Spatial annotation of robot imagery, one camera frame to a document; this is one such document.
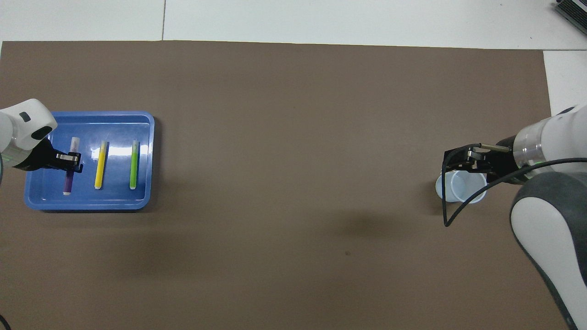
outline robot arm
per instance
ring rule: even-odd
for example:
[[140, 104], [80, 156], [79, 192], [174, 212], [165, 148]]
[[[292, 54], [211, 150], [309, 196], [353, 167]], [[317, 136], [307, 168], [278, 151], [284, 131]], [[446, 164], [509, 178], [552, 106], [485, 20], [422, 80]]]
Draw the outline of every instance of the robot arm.
[[511, 209], [519, 246], [571, 329], [587, 329], [587, 173], [542, 173]]
[[82, 171], [79, 153], [55, 150], [46, 135], [57, 127], [51, 112], [30, 99], [0, 109], [0, 154], [6, 167]]
[[[587, 329], [586, 127], [587, 106], [567, 109], [497, 146], [448, 150], [443, 166], [487, 173], [485, 190], [501, 181], [524, 185], [511, 209], [512, 231], [570, 329]], [[465, 205], [445, 217], [446, 226]]]

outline yellow marker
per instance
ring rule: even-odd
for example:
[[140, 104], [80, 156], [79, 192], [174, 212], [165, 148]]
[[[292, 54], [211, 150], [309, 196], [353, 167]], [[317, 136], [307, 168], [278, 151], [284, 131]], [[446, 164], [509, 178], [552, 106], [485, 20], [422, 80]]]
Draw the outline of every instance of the yellow marker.
[[98, 155], [98, 167], [96, 169], [96, 181], [94, 188], [102, 188], [102, 179], [104, 178], [104, 164], [106, 162], [106, 149], [108, 148], [108, 141], [102, 141], [100, 145], [100, 154]]

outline table surface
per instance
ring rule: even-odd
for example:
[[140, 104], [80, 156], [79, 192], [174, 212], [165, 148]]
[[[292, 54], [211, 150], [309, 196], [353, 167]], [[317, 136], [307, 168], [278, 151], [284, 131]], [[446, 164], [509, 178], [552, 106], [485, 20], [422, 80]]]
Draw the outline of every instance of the table surface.
[[519, 187], [493, 188], [450, 228], [434, 189], [443, 151], [547, 116], [539, 50], [4, 47], [0, 107], [37, 93], [51, 109], [157, 120], [139, 213], [28, 209], [25, 173], [8, 169], [0, 309], [15, 329], [564, 325], [511, 233]]
[[587, 36], [556, 14], [553, 3], [0, 0], [0, 46], [2, 41], [184, 39], [539, 49], [551, 112], [558, 113], [587, 102]]

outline white plastic cup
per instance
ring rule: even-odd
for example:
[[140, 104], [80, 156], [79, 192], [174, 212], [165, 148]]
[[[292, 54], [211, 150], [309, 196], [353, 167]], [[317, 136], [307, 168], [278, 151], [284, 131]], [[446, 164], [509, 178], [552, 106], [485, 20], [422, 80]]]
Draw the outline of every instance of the white plastic cup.
[[[446, 201], [464, 202], [477, 190], [485, 187], [487, 182], [482, 173], [469, 173], [467, 171], [451, 171], [445, 175]], [[436, 193], [442, 198], [442, 175], [436, 180]], [[475, 197], [470, 204], [474, 204], [485, 197], [486, 191]]]

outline brown paper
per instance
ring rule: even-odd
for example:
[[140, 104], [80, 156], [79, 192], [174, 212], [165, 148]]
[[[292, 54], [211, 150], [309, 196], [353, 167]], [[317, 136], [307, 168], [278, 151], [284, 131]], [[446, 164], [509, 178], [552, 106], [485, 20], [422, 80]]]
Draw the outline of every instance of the brown paper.
[[443, 151], [549, 116], [540, 51], [4, 42], [0, 108], [33, 97], [150, 112], [153, 197], [43, 213], [7, 169], [15, 329], [565, 327], [510, 230], [519, 187], [449, 228], [434, 191]]

